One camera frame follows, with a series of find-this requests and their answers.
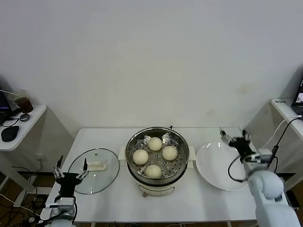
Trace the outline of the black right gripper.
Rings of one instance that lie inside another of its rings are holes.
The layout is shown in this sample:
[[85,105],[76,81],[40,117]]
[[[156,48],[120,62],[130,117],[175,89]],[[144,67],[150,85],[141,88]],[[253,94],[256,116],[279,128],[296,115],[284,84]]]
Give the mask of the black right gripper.
[[240,155],[240,161],[249,155],[253,154],[253,151],[250,148],[250,134],[245,130],[242,129],[241,137],[231,137],[229,136],[223,128],[220,127],[220,135],[221,140],[228,146],[236,148]]

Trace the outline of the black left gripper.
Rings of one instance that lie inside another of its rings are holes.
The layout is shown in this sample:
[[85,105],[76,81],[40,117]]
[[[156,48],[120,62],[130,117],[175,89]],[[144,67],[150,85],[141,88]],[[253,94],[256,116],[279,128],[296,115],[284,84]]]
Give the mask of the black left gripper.
[[83,170],[80,174],[77,173],[64,173],[61,170],[63,155],[53,167],[54,177],[57,178],[56,182],[61,186],[59,190],[59,197],[71,198],[74,196],[75,187],[81,183],[88,174],[87,159],[84,159]]

